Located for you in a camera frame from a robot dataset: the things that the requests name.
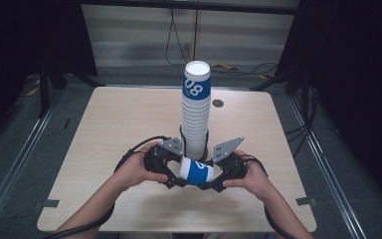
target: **forearm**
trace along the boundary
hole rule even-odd
[[[298,239],[313,238],[273,186],[268,194],[256,196],[264,202],[273,220],[284,232]]]
[[[102,218],[123,190],[126,188],[117,185],[114,177],[110,177],[70,219],[58,228],[57,232],[84,226]],[[98,227],[68,238],[95,238],[97,233]]]

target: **blue and white cup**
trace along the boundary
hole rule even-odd
[[[213,167],[182,157],[178,177],[187,180],[190,185],[200,185],[213,180]]]
[[[209,122],[211,82],[210,66],[194,61],[185,66],[182,86],[182,128],[187,157],[199,160],[205,151]]]

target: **person's left hand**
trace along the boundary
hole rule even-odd
[[[153,141],[143,146],[138,152],[130,156],[112,176],[122,191],[145,180],[156,182],[167,181],[168,177],[165,174],[150,172],[144,167],[144,154],[158,144],[158,141]]]

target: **stack of cups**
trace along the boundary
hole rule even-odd
[[[210,66],[204,62],[190,62],[185,66],[182,86],[182,135],[188,158],[204,156],[210,112]]]

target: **table surface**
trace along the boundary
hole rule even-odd
[[[180,136],[181,90],[97,88],[49,195],[57,208],[44,208],[38,228],[54,231],[111,176],[121,157],[152,136]],[[209,157],[213,146],[238,136],[238,147],[260,159],[271,182],[302,224],[313,231],[315,220],[287,145],[272,98],[267,93],[212,90]],[[178,163],[169,167],[177,173]],[[215,167],[215,176],[220,169]],[[195,186],[173,187],[146,181],[122,193],[111,218],[100,231],[267,232],[263,203],[242,188],[221,193]]]

